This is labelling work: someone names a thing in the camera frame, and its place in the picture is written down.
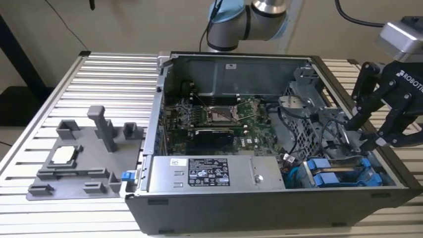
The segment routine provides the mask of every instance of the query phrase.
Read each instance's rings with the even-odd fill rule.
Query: wire
[[[296,148],[296,144],[297,144],[297,136],[296,136],[296,133],[293,131],[293,129],[290,128],[290,126],[284,122],[282,118],[281,118],[281,110],[280,110],[280,107],[277,107],[277,117],[278,117],[278,120],[281,121],[282,125],[285,126],[285,128],[288,129],[288,131],[292,133],[293,135],[293,145],[292,145],[292,148],[288,152],[288,154],[292,154],[293,152],[293,149]]]
[[[210,11],[210,18],[209,18],[209,21],[206,23],[206,27],[205,27],[205,30],[202,32],[201,39],[200,39],[198,52],[201,52],[201,43],[202,43],[204,35],[205,35],[205,33],[206,33],[206,36],[209,35],[209,28],[210,28],[212,20],[216,17],[217,12],[220,10],[220,6],[221,6],[222,0],[220,0],[218,4],[217,4],[217,1],[218,0],[213,1],[212,11]]]
[[[381,24],[381,23],[373,23],[373,22],[368,22],[368,21],[361,21],[361,20],[357,20],[357,19],[349,17],[349,16],[344,13],[344,11],[342,11],[342,9],[341,9],[341,4],[338,3],[338,0],[334,0],[334,6],[336,6],[336,10],[337,10],[340,16],[341,16],[346,21],[349,21],[349,22],[352,22],[352,23],[354,23],[354,24],[357,24],[357,25],[361,25],[361,26],[369,26],[369,27],[377,27],[377,28],[381,28],[381,27],[384,26],[384,24]]]
[[[74,32],[69,29],[69,27],[68,27],[68,25],[66,25],[64,19],[61,18],[60,14],[57,13],[56,9],[53,8],[53,6],[52,6],[50,3],[48,2],[48,0],[44,0],[44,1],[46,2],[48,6],[50,6],[50,8],[52,8],[52,10],[54,11],[57,17],[60,18],[61,22],[64,23],[66,29],[70,31],[72,35],[76,37],[76,39],[78,40],[78,42],[80,42],[81,45],[84,46],[85,50],[89,51],[89,50],[88,50],[88,47],[86,47],[85,44],[84,44],[84,42],[80,40],[80,38],[77,37],[77,35],[74,34]]]
[[[7,143],[5,143],[5,142],[2,142],[2,141],[0,141],[0,144],[6,145],[6,146],[11,147],[11,145],[10,145],[10,144],[7,144]]]
[[[332,144],[332,145],[326,145],[326,146],[324,146],[322,147],[322,149],[329,149],[330,147],[333,147],[333,146],[344,146],[344,147],[346,147],[348,148],[348,145],[345,145],[345,144]]]
[[[281,106],[280,106],[280,109],[282,110],[284,114],[286,114],[288,116],[290,116],[290,117],[293,117],[293,118],[297,118],[297,119],[301,119],[301,120],[308,120],[308,119],[309,119],[309,117],[301,117],[301,116],[293,114],[292,112],[289,112],[289,111],[286,110],[286,108],[284,108],[284,107],[281,107]]]

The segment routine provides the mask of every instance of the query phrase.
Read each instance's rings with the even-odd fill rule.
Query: slotted metal surface
[[[345,89],[352,90],[356,65],[345,60],[328,59],[324,62]],[[74,119],[81,125],[92,125],[84,118],[88,107],[104,105],[105,117],[114,125],[134,121],[146,127],[156,77],[153,55],[92,53],[89,57],[77,59],[0,162],[0,235],[23,238],[146,237],[138,231],[120,198],[29,202],[25,193],[54,143],[58,121]],[[373,115],[370,121],[376,127],[385,114],[386,109]],[[423,146],[394,151],[423,183]],[[418,196],[398,208],[378,210],[352,228],[190,234],[190,237],[420,238],[421,224],[423,196]]]

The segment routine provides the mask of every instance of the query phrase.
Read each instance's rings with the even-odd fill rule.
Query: warning label
[[[226,159],[189,159],[189,186],[229,186]]]

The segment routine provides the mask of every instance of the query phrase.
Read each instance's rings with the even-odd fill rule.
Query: blue latch
[[[129,172],[129,171],[122,172],[121,173],[121,181],[134,182],[134,173],[136,172]]]

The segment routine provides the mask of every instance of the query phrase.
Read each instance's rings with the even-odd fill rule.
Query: robotic arm
[[[384,103],[390,111],[377,133],[361,137],[364,151],[423,144],[423,131],[404,135],[406,126],[423,115],[423,17],[388,22],[376,43],[394,61],[362,64],[352,91],[353,117],[345,129],[357,130]]]
[[[206,43],[209,51],[229,52],[240,40],[270,40],[281,36],[286,24],[284,0],[216,0],[209,10]]]
[[[240,40],[269,40],[281,36],[286,25],[284,0],[216,0],[210,7],[208,47],[212,52],[229,52]],[[423,144],[423,131],[404,135],[408,125],[423,115],[423,17],[405,16],[385,25],[350,18],[336,9],[349,22],[370,27],[382,27],[377,45],[393,58],[386,65],[362,64],[352,99],[356,102],[353,117],[345,124],[346,130],[357,130],[384,104],[390,108],[377,133],[364,135],[361,150],[377,146],[394,147]]]

